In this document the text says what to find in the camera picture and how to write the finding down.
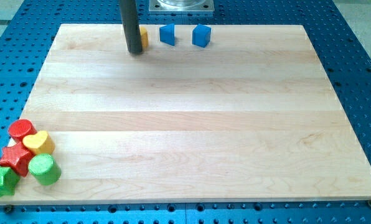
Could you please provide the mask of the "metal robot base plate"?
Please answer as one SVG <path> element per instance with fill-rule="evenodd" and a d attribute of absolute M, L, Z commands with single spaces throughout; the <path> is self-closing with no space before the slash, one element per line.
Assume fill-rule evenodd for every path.
<path fill-rule="evenodd" d="M 213 13 L 215 10 L 214 0 L 150 0 L 149 12 L 151 14 L 196 12 Z"/>

